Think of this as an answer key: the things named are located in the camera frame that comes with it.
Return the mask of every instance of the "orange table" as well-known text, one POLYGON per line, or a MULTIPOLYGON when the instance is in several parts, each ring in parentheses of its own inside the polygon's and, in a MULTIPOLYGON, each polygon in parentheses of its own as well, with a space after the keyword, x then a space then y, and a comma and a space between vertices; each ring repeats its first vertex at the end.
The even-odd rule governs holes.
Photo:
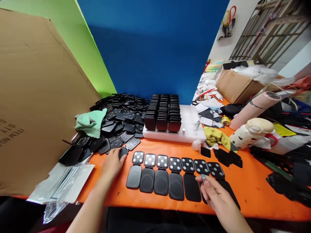
MULTIPOLYGON (((226 135, 233 133, 229 127, 221 129, 226 135)), ((204 159, 209 162, 218 162, 212 151, 212 157, 206 158, 198 151, 194 151, 188 143, 178 143, 170 141, 160 141, 153 139, 142 139, 141 143, 130 151, 125 160, 124 166, 111 186, 105 200, 106 206, 126 206, 136 208, 154 208, 166 210, 179 210, 202 214, 215 214, 215 212, 203 201, 192 202, 186 198, 184 201, 176 201, 167 196, 147 194, 137 190, 126 188, 126 180, 129 169, 132 166, 132 157, 135 151, 144 151, 145 154, 164 154, 168 157, 189 157, 192 159, 204 159)), ((245 217, 267 218, 288 221, 308 221, 311 220, 311 208, 307 208, 298 202, 287 199, 284 195, 276 193, 266 181, 266 177, 272 173, 263 164, 253 158, 249 149, 239 150, 238 154, 243 160, 243 168, 233 164, 226 167, 221 164, 225 173, 225 180, 230 184, 245 217)), ((94 170, 84 185, 78 200, 85 202, 91 192, 95 182, 100 176, 100 170, 106 155, 92 156, 90 163, 94 164, 94 170)))

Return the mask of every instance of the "green wall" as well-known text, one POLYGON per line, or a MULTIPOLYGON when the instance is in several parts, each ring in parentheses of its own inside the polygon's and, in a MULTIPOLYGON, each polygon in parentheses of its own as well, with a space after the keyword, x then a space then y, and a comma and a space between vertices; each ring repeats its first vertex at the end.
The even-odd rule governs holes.
POLYGON ((51 19, 100 96, 116 93, 75 0, 2 0, 0 8, 51 19))

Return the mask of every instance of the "blue wall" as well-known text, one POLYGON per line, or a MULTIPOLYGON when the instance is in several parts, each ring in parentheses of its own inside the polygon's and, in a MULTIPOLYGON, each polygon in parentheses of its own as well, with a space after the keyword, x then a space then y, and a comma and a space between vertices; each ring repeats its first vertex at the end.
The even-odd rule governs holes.
POLYGON ((229 0, 78 0, 118 93, 190 104, 229 0))

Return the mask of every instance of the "scissors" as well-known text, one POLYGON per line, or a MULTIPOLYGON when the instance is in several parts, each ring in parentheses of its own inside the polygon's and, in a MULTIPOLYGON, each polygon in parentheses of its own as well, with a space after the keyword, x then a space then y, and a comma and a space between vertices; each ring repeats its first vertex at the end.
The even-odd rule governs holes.
POLYGON ((232 36, 232 28, 233 28, 235 21, 236 21, 236 19, 234 18, 234 16, 236 15, 236 6, 231 7, 230 11, 227 10, 225 12, 225 14, 227 14, 227 19, 226 19, 226 22, 222 21, 223 32, 225 34, 225 37, 230 37, 230 36, 232 36))

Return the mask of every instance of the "cardboard box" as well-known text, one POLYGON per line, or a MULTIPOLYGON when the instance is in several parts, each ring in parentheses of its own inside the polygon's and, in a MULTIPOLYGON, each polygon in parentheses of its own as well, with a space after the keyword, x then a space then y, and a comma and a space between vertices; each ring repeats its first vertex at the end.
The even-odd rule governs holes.
POLYGON ((100 99, 47 19, 0 9, 0 195, 29 195, 100 99))
POLYGON ((233 104, 244 104, 264 86, 251 77, 235 73, 232 70, 223 71, 216 83, 218 92, 233 104))

